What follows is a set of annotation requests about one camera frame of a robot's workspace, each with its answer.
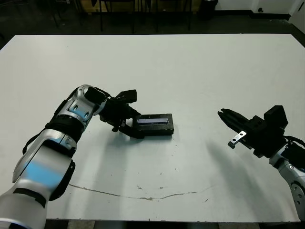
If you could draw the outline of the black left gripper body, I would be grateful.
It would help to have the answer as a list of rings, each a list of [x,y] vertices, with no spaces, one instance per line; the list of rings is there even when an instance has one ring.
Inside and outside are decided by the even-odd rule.
[[[113,132],[132,133],[132,128],[126,124],[126,120],[134,117],[134,109],[128,104],[109,98],[98,115],[102,122],[112,126]]]

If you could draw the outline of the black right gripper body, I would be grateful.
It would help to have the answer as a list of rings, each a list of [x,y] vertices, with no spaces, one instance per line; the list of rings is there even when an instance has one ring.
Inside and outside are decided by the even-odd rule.
[[[244,124],[244,130],[237,133],[228,145],[234,149],[238,143],[253,149],[257,157],[271,158],[286,143],[284,128],[270,124],[255,115]]]

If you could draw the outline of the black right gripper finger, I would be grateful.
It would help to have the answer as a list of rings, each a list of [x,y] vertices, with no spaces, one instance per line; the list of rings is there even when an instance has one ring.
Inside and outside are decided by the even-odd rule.
[[[230,110],[230,109],[221,109],[221,112],[222,112],[222,117],[227,120],[227,121],[230,121],[230,122],[248,122],[249,120],[244,117],[243,115],[233,111],[233,110]]]
[[[230,122],[225,120],[222,117],[222,112],[218,111],[217,114],[219,115],[220,119],[232,130],[234,130],[235,132],[239,133],[241,131],[244,130],[244,124],[246,124],[247,122]]]

